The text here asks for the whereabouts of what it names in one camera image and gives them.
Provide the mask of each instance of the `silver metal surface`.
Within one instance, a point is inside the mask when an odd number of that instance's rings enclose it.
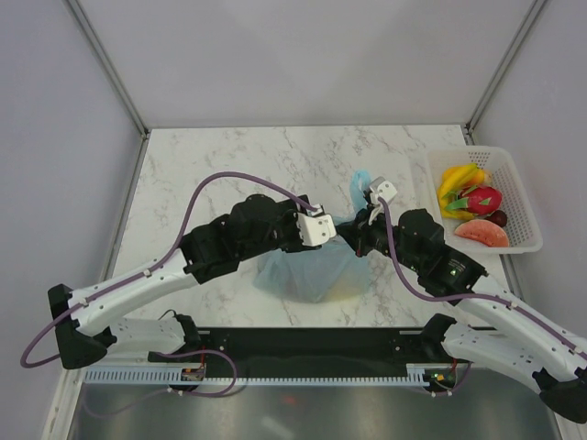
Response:
[[[108,78],[108,81],[110,81],[110,83],[112,84],[113,89],[122,101],[123,106],[127,110],[127,113],[130,116],[130,119],[134,123],[135,127],[137,128],[138,132],[141,136],[146,136],[148,133],[147,127],[145,126],[145,123],[140,117],[137,108],[133,104],[132,99],[130,99],[130,95],[127,92],[127,88],[120,80],[120,77],[116,72],[114,64],[110,60],[110,57],[108,57],[108,54],[106,53],[104,46],[100,42],[100,38],[98,38],[98,35],[96,34],[94,27],[92,26],[92,23],[90,23],[90,20],[85,14],[83,7],[80,5],[78,0],[63,0],[63,3],[75,18],[75,21],[80,27],[80,30],[83,32],[83,35],[85,36],[86,40],[90,44],[90,47],[92,48],[95,57],[100,63],[100,66],[104,70],[106,77]]]
[[[157,389],[84,388],[88,407],[97,413],[114,411]],[[244,387],[221,399],[164,394],[109,420],[80,410],[70,438],[559,439],[553,419],[538,396],[521,384],[489,370],[474,370],[454,396],[435,399],[381,387]]]
[[[468,124],[471,130],[474,130],[477,124],[479,124],[479,121],[481,120],[483,113],[485,113],[487,105],[490,103],[493,95],[495,94],[495,91],[497,90],[497,87],[499,86],[505,74],[509,70],[512,61],[515,58],[515,55],[524,44],[526,36],[530,32],[530,30],[532,30],[532,27],[537,22],[538,17],[540,17],[540,14],[544,10],[544,6],[548,2],[549,0],[535,0],[532,6],[530,6],[530,8],[528,9],[526,16],[522,20],[522,24],[515,33],[514,39],[505,51],[504,57],[497,66],[497,69],[493,74],[492,79],[489,81],[487,88],[483,92],[483,95],[479,100],[479,103],[477,104],[475,110],[473,111],[473,114],[471,115],[471,120]]]
[[[465,140],[465,145],[475,145],[475,139],[473,139],[473,133],[469,128],[469,124],[461,124],[460,131],[462,131],[462,137]]]

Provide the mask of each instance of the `table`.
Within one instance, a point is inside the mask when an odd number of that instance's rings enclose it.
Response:
[[[327,212],[352,216],[349,184],[356,170],[380,175],[398,189],[392,214],[431,204],[423,158],[427,149],[463,146],[459,126],[298,126],[156,129],[150,141],[127,219],[115,275],[161,256],[173,242],[187,202],[199,181],[217,171],[243,171],[297,193]],[[253,193],[280,194],[247,181],[212,182],[195,205],[188,230],[229,213]],[[504,286],[498,256],[474,256]],[[165,310],[189,314],[201,326],[414,326],[443,313],[469,325],[480,319],[444,303],[427,303],[401,284],[387,258],[372,252],[369,289],[361,295],[330,295],[320,303],[253,286],[256,259],[238,272],[178,291],[131,314],[158,318]],[[415,275],[406,271],[415,284]]]

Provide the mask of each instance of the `dragon fruit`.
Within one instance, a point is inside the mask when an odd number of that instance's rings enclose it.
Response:
[[[447,211],[463,209],[477,215],[487,215],[496,211],[502,204],[502,194],[491,186],[473,185],[463,189],[457,200],[450,203]]]

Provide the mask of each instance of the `black mount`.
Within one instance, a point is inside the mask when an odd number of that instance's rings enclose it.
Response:
[[[69,309],[68,301],[72,289],[59,284],[49,290],[49,306],[53,319]],[[70,316],[55,326],[57,348],[61,357],[61,364],[65,369],[80,369],[92,365],[108,352],[108,347],[116,342],[116,337],[107,327],[102,333],[87,336],[76,330],[78,322]]]
[[[300,196],[308,202],[305,195]],[[301,252],[317,249],[302,244],[298,229],[297,204],[291,200],[275,202],[254,194],[237,203],[230,214],[218,217],[185,235],[180,249],[191,273],[200,284],[237,271],[238,264],[271,250]]]

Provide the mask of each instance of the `watermelon slice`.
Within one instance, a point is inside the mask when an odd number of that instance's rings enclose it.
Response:
[[[505,231],[488,220],[470,220],[455,229],[455,236],[479,241],[490,248],[508,248],[510,241]]]

